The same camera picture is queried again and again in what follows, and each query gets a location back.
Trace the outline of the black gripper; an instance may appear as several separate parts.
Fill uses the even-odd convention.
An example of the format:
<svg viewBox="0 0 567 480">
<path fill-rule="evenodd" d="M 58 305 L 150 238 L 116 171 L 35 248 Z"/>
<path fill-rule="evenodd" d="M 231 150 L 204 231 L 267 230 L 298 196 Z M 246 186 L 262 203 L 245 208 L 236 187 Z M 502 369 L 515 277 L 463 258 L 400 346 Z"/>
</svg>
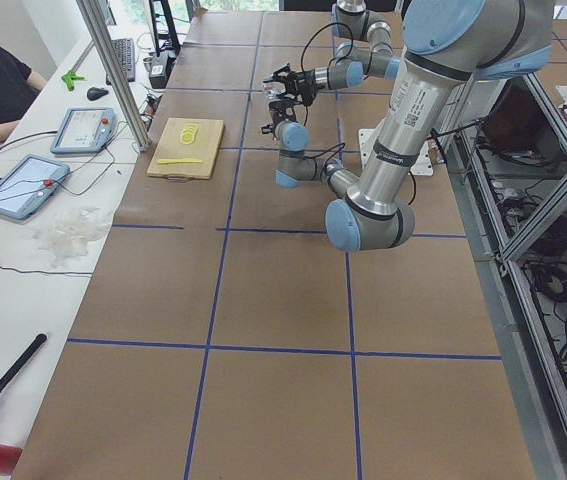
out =
<svg viewBox="0 0 567 480">
<path fill-rule="evenodd" d="M 304 106 L 303 94 L 298 91 L 285 91 L 277 95 L 278 100 L 270 102 L 270 116 L 274 125 L 278 125 L 283 121 L 296 121 L 295 106 Z M 262 134 L 272 134 L 274 126 L 266 124 L 261 127 Z"/>
<path fill-rule="evenodd" d="M 287 63 L 263 79 L 264 85 L 274 83 L 285 86 L 294 86 L 296 84 L 296 95 L 302 100 L 314 100 L 316 98 L 316 83 L 313 70 L 296 73 L 291 69 L 290 64 Z"/>
</svg>

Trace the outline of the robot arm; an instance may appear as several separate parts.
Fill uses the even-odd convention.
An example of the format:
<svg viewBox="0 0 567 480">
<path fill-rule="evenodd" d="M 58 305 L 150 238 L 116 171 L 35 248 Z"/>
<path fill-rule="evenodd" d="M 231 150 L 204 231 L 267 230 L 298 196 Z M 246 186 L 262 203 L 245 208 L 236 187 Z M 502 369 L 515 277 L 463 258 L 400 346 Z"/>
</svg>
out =
<svg viewBox="0 0 567 480">
<path fill-rule="evenodd" d="M 328 26 L 333 36 L 344 40 L 331 63 L 299 71 L 282 66 L 263 80 L 268 98 L 309 106 L 321 90 L 357 87 L 369 76 L 396 77 L 400 58 L 393 54 L 391 27 L 379 13 L 363 1 L 337 1 Z"/>
<path fill-rule="evenodd" d="M 332 65 L 272 80 L 271 121 L 263 132 L 279 145 L 276 182 L 294 188 L 321 181 L 335 193 L 325 213 L 331 243 L 347 252 L 393 248 L 413 233 L 414 214 L 399 196 L 452 90 L 469 80 L 509 79 L 540 70 L 551 51 L 550 1 L 413 1 L 402 19 L 403 52 L 395 56 L 389 24 L 362 1 L 338 1 L 331 28 L 342 39 Z M 360 174 L 308 156 L 309 133 L 296 118 L 322 90 L 360 85 L 366 76 L 390 79 L 389 108 L 369 140 Z"/>
</svg>

